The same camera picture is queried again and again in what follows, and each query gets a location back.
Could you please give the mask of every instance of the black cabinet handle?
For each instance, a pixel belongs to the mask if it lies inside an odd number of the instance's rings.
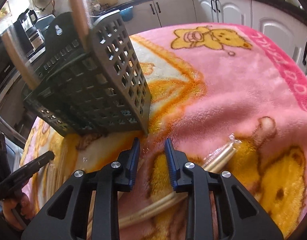
[[[155,14],[155,13],[154,13],[154,9],[153,9],[153,5],[152,5],[152,4],[150,4],[150,7],[151,7],[151,10],[153,11],[153,14]]]
[[[304,48],[303,60],[302,60],[302,64],[304,66],[307,64],[306,57],[307,57],[307,42],[306,42],[306,47]]]
[[[219,1],[219,0],[215,0],[215,7],[216,7],[217,11],[220,12],[220,10],[218,9],[218,3],[217,3],[217,1]]]
[[[158,13],[161,13],[161,10],[160,10],[160,7],[159,7],[158,2],[156,2],[156,5],[157,5],[157,7],[158,7]]]
[[[215,0],[211,0],[211,8],[214,10],[214,12],[215,12],[215,9],[213,8],[213,1],[215,1]]]

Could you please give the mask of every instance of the black handle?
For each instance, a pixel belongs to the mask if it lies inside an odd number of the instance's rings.
[[[219,0],[215,0],[215,7],[216,7],[217,11],[220,12],[220,10],[218,9],[217,1],[219,1]]]
[[[158,12],[161,13],[161,10],[160,10],[160,7],[159,7],[158,2],[156,2],[156,5],[157,5],[157,7],[158,7]]]
[[[16,217],[18,223],[25,229],[29,225],[30,220],[26,219],[25,216],[21,215],[20,212],[21,212],[21,206],[18,203],[17,206],[14,209],[12,209],[12,213]]]
[[[302,64],[304,66],[307,64],[306,57],[307,57],[307,42],[306,42],[306,47],[304,48],[303,60],[302,60]]]
[[[154,13],[154,9],[153,9],[153,5],[152,5],[152,4],[150,4],[150,7],[151,7],[151,10],[153,11],[153,14],[155,14],[155,13]]]
[[[37,22],[37,20],[38,20],[38,17],[37,17],[36,12],[35,12],[34,10],[30,10],[30,11],[28,12],[28,15],[29,15],[29,18],[30,18],[32,24],[35,24],[35,23]]]
[[[215,1],[215,0],[211,0],[211,8],[214,10],[214,12],[215,12],[215,9],[213,8],[213,4],[212,4],[212,2],[213,1]]]

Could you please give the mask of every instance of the butterfly bear print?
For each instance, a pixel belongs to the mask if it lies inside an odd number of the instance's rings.
[[[172,41],[172,49],[192,49],[205,46],[209,49],[224,50],[230,56],[235,52],[226,50],[224,45],[252,49],[252,45],[231,29],[210,29],[209,26],[200,26],[195,29],[177,29],[174,31],[177,38]]]

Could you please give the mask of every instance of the fleece tablecloth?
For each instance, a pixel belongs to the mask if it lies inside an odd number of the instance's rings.
[[[240,25],[169,26],[130,37],[150,91],[149,135],[62,138],[37,119],[21,165],[47,150],[52,164],[24,188],[36,212],[77,169],[101,169],[141,139],[142,165],[124,218],[172,191],[163,143],[198,164],[234,133],[242,141],[225,169],[255,196],[288,237],[307,212],[307,78],[263,34]],[[183,240],[185,202],[120,230],[122,240]]]

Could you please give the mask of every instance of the human hand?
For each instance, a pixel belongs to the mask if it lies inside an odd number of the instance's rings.
[[[20,200],[14,198],[5,199],[3,202],[3,213],[6,221],[10,225],[19,230],[24,230],[24,228],[19,224],[16,217],[12,213],[12,209],[14,209],[18,203],[20,203],[21,205],[21,215],[25,216],[26,219],[31,220],[35,216],[34,208],[25,193],[22,193],[22,197]]]

